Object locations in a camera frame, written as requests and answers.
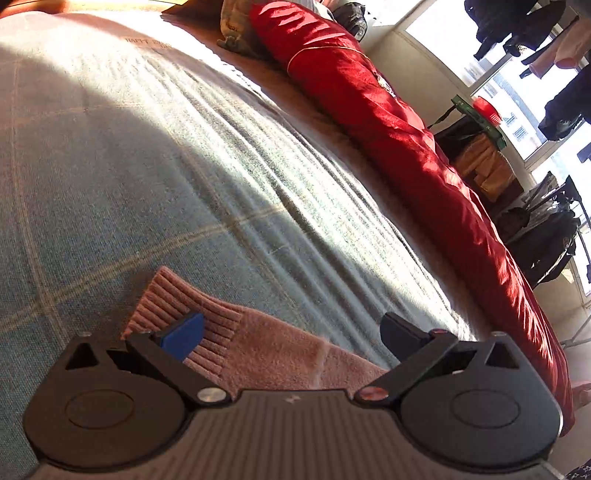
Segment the orange knit sweater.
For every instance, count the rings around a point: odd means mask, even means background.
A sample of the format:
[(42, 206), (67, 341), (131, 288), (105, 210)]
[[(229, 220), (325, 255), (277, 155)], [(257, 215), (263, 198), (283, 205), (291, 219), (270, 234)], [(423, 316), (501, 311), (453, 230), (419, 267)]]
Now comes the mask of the orange knit sweater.
[(204, 339), (184, 364), (228, 391), (346, 390), (353, 395), (387, 371), (259, 310), (208, 295), (162, 267), (132, 313), (124, 338), (158, 332), (190, 312), (204, 315)]

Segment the metal clothes rack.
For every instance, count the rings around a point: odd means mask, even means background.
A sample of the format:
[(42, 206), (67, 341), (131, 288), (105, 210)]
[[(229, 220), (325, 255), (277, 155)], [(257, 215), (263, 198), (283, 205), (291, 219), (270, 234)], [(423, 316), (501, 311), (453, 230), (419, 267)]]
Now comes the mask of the metal clothes rack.
[(590, 251), (582, 233), (585, 226), (590, 226), (590, 217), (571, 176), (567, 176), (561, 185), (543, 192), (554, 179), (549, 172), (524, 204), (530, 222), (534, 218), (541, 218), (534, 229), (548, 225), (543, 231), (543, 240), (553, 241), (553, 250), (533, 266), (533, 287), (556, 279), (575, 256), (577, 245), (582, 247), (585, 254), (586, 275), (587, 280), (590, 280)]

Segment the dark hanging clothes overhead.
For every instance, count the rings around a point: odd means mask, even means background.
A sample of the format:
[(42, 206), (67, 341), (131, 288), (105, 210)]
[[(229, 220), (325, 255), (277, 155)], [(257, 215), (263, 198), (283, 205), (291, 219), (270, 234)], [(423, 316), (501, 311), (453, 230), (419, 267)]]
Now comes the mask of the dark hanging clothes overhead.
[(526, 160), (551, 141), (546, 104), (581, 70), (590, 18), (572, 1), (466, 1), (485, 78), (476, 94), (500, 111), (500, 127)]

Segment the black hanging jacket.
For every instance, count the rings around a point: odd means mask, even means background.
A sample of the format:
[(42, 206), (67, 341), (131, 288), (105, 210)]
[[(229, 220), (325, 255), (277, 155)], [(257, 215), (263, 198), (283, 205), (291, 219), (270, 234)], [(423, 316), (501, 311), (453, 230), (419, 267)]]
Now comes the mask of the black hanging jacket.
[(543, 231), (548, 225), (529, 228), (529, 215), (525, 209), (515, 207), (504, 212), (497, 220), (496, 226), (502, 241), (505, 243), (515, 262), (525, 276), (532, 289), (533, 266), (550, 253), (553, 241), (543, 240)]

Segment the orange cloth on cabinet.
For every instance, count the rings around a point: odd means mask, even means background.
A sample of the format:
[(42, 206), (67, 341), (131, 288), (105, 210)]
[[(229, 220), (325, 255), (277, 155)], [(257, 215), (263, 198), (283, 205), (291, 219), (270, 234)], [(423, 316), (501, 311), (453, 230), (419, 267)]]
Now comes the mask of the orange cloth on cabinet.
[(464, 178), (472, 178), (490, 202), (496, 202), (516, 179), (506, 157), (489, 137), (476, 136), (455, 160), (455, 168)]

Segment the blue plaid bed sheet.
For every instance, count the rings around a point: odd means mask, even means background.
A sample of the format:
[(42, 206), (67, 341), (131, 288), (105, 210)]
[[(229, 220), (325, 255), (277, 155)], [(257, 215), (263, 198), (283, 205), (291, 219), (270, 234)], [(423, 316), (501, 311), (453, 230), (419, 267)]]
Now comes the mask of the blue plaid bed sheet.
[(1, 21), (1, 475), (69, 340), (117, 337), (160, 267), (382, 367), (389, 311), (488, 325), (369, 161), (273, 66), (157, 13)]

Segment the dark wooden cabinet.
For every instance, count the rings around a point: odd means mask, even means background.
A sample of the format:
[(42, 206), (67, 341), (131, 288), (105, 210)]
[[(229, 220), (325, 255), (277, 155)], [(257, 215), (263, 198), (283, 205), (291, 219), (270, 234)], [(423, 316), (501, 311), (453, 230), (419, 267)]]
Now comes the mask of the dark wooden cabinet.
[(524, 193), (508, 159), (470, 117), (463, 116), (438, 132), (435, 140), (491, 218)]

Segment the red basin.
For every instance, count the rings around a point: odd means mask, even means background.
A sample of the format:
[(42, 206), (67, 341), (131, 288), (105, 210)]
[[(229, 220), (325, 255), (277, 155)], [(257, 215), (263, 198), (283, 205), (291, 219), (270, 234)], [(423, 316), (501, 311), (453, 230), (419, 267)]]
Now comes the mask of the red basin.
[(502, 123), (502, 117), (497, 109), (485, 98), (478, 96), (473, 99), (473, 108), (489, 123), (499, 127)]

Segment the green box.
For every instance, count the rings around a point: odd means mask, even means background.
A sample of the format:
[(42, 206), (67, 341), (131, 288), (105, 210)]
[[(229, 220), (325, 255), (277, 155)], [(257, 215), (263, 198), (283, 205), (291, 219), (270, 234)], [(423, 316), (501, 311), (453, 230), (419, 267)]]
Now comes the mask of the green box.
[(474, 98), (468, 101), (460, 95), (456, 95), (452, 98), (452, 104), (454, 105), (455, 109), (458, 110), (460, 113), (475, 121), (482, 128), (483, 132), (489, 137), (489, 139), (495, 144), (496, 148), (499, 151), (504, 150), (507, 146), (507, 141), (500, 129), (500, 126), (495, 127), (491, 123), (489, 123), (485, 118), (483, 118), (473, 108), (473, 99)]

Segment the red duvet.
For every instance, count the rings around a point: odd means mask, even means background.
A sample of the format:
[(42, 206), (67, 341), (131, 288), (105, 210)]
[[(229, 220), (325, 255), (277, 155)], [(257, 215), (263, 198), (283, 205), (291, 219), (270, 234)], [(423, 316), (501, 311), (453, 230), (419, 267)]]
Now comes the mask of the red duvet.
[(488, 318), (522, 349), (575, 424), (567, 358), (533, 290), (478, 196), (422, 118), (339, 24), (289, 1), (256, 3), (249, 21), (304, 94), (356, 143), (447, 258)]

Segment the beige pillow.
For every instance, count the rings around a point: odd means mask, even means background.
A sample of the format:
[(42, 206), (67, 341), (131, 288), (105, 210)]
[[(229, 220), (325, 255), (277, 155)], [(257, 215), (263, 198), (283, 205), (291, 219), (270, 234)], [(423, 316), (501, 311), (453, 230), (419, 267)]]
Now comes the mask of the beige pillow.
[(263, 45), (250, 23), (252, 0), (224, 0), (221, 6), (221, 35), (217, 44), (230, 52), (259, 58)]

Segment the black backpack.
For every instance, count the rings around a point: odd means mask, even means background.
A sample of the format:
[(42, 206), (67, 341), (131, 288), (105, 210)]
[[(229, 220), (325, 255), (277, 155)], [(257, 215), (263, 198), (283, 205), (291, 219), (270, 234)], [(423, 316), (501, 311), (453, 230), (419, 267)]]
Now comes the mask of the black backpack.
[(358, 42), (363, 40), (369, 28), (365, 14), (366, 6), (359, 2), (344, 3), (332, 11), (335, 21)]

